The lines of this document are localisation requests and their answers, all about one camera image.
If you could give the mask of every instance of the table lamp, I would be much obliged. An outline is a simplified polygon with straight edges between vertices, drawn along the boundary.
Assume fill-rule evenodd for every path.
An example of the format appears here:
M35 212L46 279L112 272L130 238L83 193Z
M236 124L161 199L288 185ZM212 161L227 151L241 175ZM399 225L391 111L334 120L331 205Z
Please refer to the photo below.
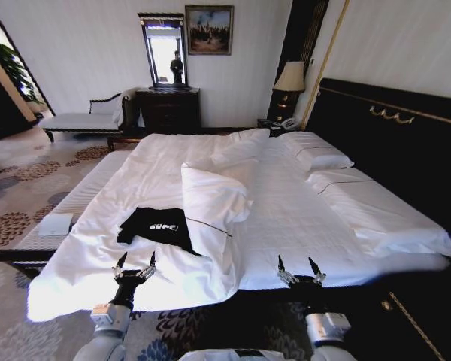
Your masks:
M268 119L280 123L292 117L299 94L305 89L304 62L287 62L274 85Z

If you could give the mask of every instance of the picture frame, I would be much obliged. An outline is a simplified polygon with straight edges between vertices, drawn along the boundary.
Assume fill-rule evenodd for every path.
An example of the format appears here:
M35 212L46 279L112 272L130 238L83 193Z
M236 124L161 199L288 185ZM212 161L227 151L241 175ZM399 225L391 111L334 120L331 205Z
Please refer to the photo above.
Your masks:
M234 5L186 5L189 55L231 55Z

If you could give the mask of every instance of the green leaves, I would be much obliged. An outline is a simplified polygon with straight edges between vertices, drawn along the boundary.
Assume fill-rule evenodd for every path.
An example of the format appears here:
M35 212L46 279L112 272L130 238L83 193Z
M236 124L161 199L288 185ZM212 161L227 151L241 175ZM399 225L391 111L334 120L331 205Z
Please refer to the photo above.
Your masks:
M17 57L18 54L15 50L0 43L0 65L7 73L11 82L26 102L40 103L35 96L35 88L29 81L27 71Z

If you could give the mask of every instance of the patterned carpet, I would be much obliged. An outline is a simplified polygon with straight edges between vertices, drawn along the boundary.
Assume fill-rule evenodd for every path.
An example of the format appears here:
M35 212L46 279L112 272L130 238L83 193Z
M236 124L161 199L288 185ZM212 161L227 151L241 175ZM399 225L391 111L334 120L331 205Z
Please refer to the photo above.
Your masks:
M51 144L38 128L1 140L0 248L20 242L107 155L106 143L106 137L58 134ZM0 360L73 359L92 337L89 313L31 323L28 285L27 278L0 264ZM125 343L126 359L137 361L176 360L188 350L231 347L278 350L297 360L310 356L302 307L295 303L224 302L136 313Z

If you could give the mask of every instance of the white cushioned bench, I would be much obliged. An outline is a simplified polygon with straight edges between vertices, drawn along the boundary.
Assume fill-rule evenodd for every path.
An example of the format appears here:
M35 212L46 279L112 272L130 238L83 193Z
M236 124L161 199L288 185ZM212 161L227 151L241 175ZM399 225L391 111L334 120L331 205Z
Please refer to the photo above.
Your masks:
M122 134L137 127L139 116L133 88L108 99L90 100L89 113L64 113L42 120L40 126L50 141L52 132Z
M108 154L50 213L73 213L72 223L76 223L130 153L130 150L120 150ZM30 278L38 275L66 237L39 236L39 226L35 226L13 249L0 250L0 262L6 262Z

